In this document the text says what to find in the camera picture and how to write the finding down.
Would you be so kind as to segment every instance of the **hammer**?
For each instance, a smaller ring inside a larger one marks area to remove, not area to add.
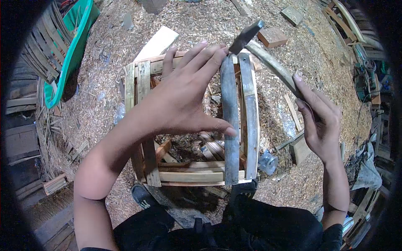
[[[251,26],[244,28],[235,38],[229,51],[237,55],[243,48],[248,49],[253,55],[259,58],[261,62],[268,66],[297,98],[304,100],[303,95],[297,89],[293,81],[292,75],[273,56],[266,52],[257,42],[252,40],[264,24],[264,21],[258,20]]]

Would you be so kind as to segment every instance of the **shoe logo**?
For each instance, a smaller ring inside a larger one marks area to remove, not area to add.
[[[151,205],[149,205],[146,200],[143,200],[143,201],[141,202],[140,206],[141,206],[143,209],[147,209],[147,208],[150,208],[150,207],[151,207]]]

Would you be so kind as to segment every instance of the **dirt floor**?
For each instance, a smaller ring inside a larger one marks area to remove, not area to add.
[[[162,26],[176,31],[180,36],[175,42],[179,50],[190,49],[204,39],[209,44],[231,44],[246,26],[263,19],[266,27],[279,27],[288,37],[286,45],[267,49],[290,72],[298,71],[311,88],[328,95],[342,112],[340,141],[346,143],[346,154],[355,150],[355,140],[367,138],[371,116],[369,106],[363,105],[357,126],[361,102],[357,99],[351,76],[351,51],[343,48],[328,21],[321,13],[321,6],[310,0],[292,1],[253,0],[249,6],[252,17],[240,16],[231,2],[208,0],[191,4],[170,1],[159,15],[148,14],[141,4],[132,0],[114,0],[106,6],[98,2],[101,13],[90,30],[85,55],[78,72],[78,93],[62,103],[61,133],[56,135],[58,166],[74,180],[80,159],[90,149],[85,149],[78,161],[68,164],[63,154],[64,143],[74,146],[73,152],[86,140],[95,146],[112,128],[116,110],[121,106],[119,80],[124,82],[123,66],[133,61],[141,48]],[[293,6],[303,16],[303,23],[293,27],[280,11]],[[134,28],[126,31],[121,24],[125,13],[131,11]],[[273,149],[297,134],[284,94],[294,96],[268,68],[256,72],[260,114],[260,148]],[[205,112],[222,116],[222,107],[211,99],[220,95],[219,76],[215,75],[204,97]],[[303,119],[298,112],[300,123]],[[171,155],[179,161],[199,160],[201,141],[197,135],[172,137]],[[293,206],[313,211],[322,204],[323,166],[310,154],[299,166],[292,165],[288,147],[275,155],[279,166],[274,175],[261,174],[256,199],[275,205]],[[134,172],[129,162],[118,177],[106,204],[113,227],[138,212],[140,207],[130,195]],[[213,223],[220,221],[224,204],[206,212]]]

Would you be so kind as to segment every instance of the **cloth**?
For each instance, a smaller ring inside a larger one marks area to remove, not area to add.
[[[227,207],[222,223],[169,232],[174,219],[161,207],[147,208],[114,229],[120,250],[309,250],[335,251],[342,244],[342,225],[323,231],[304,209],[276,207],[238,195]],[[81,251],[104,251],[83,248]]]

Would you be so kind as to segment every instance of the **finger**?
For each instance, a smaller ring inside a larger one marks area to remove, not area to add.
[[[229,50],[227,47],[218,49],[215,51],[213,56],[208,60],[208,62],[196,72],[195,79],[198,80],[198,83],[201,83],[201,88],[206,89],[209,81],[212,79],[214,74],[221,67],[223,59],[227,56]]]
[[[201,131],[217,131],[233,137],[238,134],[228,121],[204,115]]]
[[[317,136],[317,128],[314,122],[312,111],[301,99],[297,98],[295,101],[297,106],[299,107],[299,111],[303,116],[304,137],[310,141],[315,140],[314,138],[316,138]]]
[[[226,47],[224,44],[220,45],[214,45],[211,46],[210,48],[207,48],[205,50],[202,50],[197,56],[195,56],[185,67],[186,71],[189,71],[191,73],[197,72],[201,67],[205,65],[208,60],[213,57],[215,52],[221,48]]]
[[[172,46],[165,55],[165,58],[163,59],[162,62],[162,78],[167,77],[170,73],[173,71],[173,58],[174,55],[176,54],[177,47]]]
[[[191,48],[186,54],[184,54],[183,58],[180,60],[179,64],[177,65],[176,69],[180,69],[185,67],[195,56],[198,55],[206,46],[208,42],[206,40],[198,43],[193,48]]]
[[[297,88],[303,94],[306,102],[317,113],[317,115],[323,120],[330,119],[332,113],[331,109],[310,89],[310,87],[308,87],[308,85],[304,83],[297,73],[293,74],[293,80]]]
[[[337,107],[324,93],[314,89],[313,92],[338,116],[340,115],[339,107]]]

